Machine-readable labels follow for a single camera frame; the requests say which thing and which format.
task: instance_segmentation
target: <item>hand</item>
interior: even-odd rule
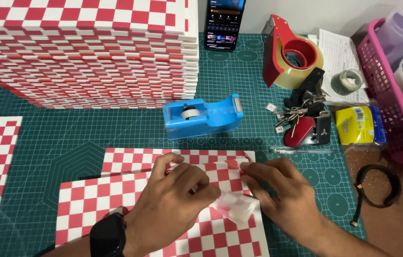
[[[311,248],[323,234],[326,218],[316,206],[315,194],[306,178],[287,158],[261,163],[242,163],[241,177],[260,201],[263,212],[295,242]],[[276,192],[271,197],[258,181],[267,182]]]
[[[173,243],[193,227],[202,209],[221,196],[218,187],[209,185],[205,172],[183,160],[174,153],[155,160],[147,186],[123,218],[126,257],[142,257]],[[170,162],[180,164],[165,176]],[[191,195],[189,190],[194,187],[197,192]]]

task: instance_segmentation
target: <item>green cutting mat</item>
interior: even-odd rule
[[[49,110],[0,88],[0,116],[24,117],[0,204],[0,257],[38,256],[52,247],[60,183],[99,175],[107,147],[254,150],[260,162],[283,156],[268,153],[282,145],[282,135],[274,133],[276,117],[264,107],[282,105],[291,91],[264,84],[260,35],[242,34],[232,53],[207,52],[202,40],[200,49],[196,98],[217,102],[238,93],[245,115],[233,133],[168,141],[161,109]],[[341,152],[334,125],[332,131],[329,145],[311,148]],[[287,157],[314,187],[319,210],[365,238],[363,222],[349,225],[356,200],[344,156]],[[312,255],[266,217],[264,227],[272,257]]]

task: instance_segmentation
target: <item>smartphone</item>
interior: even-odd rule
[[[233,51],[238,40],[239,26],[246,0],[208,0],[204,48]]]

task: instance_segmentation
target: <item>blue tape dispenser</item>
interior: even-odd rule
[[[238,94],[220,102],[203,99],[164,105],[165,129],[169,140],[234,131],[243,118]]]

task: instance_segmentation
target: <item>black bracelet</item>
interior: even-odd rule
[[[392,186],[390,195],[388,195],[384,199],[383,204],[375,204],[374,202],[371,202],[365,195],[365,190],[363,189],[362,183],[363,180],[365,179],[366,173],[369,172],[370,170],[378,170],[383,172],[387,176],[388,181],[390,181],[390,185]],[[362,209],[363,200],[365,200],[372,207],[386,208],[390,207],[394,202],[396,202],[399,196],[401,195],[401,182],[399,181],[399,177],[396,174],[393,174],[387,167],[382,165],[370,164],[363,166],[358,171],[355,188],[358,191],[358,204],[357,204],[357,210],[355,211],[355,215],[353,216],[353,219],[350,223],[350,225],[354,227],[358,226],[358,218],[360,218],[360,212]]]

